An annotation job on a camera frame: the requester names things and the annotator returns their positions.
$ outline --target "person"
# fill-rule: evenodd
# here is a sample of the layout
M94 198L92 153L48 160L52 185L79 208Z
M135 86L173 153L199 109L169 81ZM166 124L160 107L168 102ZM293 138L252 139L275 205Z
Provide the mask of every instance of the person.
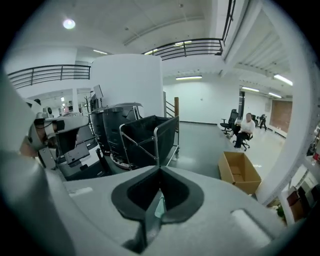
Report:
M227 138L230 139L234 134L236 135L236 141L234 147L240 149L242 142L248 140L253 134L256 124L252 120L252 114L247 113L245 119L240 123L238 120L235 121L235 126L233 127L230 135L227 135Z
M265 131L267 131L266 118L267 118L267 116L266 116L265 114L263 114L263 115L260 117L260 129L262 129L262 125L264 125Z

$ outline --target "gray floor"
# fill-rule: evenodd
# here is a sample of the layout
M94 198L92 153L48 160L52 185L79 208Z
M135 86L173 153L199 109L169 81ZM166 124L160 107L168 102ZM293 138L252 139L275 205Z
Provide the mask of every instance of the gray floor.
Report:
M235 150L220 128L210 124L180 123L179 143L179 153L170 162L170 167L216 179L220 179L218 161L221 154L223 151ZM128 172L115 166L110 157L105 158L114 174Z

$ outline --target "cardboard box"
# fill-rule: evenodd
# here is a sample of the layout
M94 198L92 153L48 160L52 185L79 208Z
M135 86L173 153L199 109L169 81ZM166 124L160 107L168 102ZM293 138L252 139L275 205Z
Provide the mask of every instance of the cardboard box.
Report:
M249 194L254 194L261 183L256 169L244 153L223 152L218 162L221 179Z

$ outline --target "white shirt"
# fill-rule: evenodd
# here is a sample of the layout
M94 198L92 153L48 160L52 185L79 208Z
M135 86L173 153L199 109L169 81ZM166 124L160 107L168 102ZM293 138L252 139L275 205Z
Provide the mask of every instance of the white shirt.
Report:
M247 122L246 119L243 119L241 122L241 129L239 133L241 133L242 131L250 131L253 133L255 131L255 127L256 127L256 124L252 119L250 122Z

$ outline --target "open cardboard box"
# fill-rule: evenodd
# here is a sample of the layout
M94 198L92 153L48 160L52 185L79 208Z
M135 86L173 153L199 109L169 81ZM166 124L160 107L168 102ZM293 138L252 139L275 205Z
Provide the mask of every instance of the open cardboard box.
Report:
M223 152L218 162L221 179L249 194L254 194L261 183L256 169L244 153Z

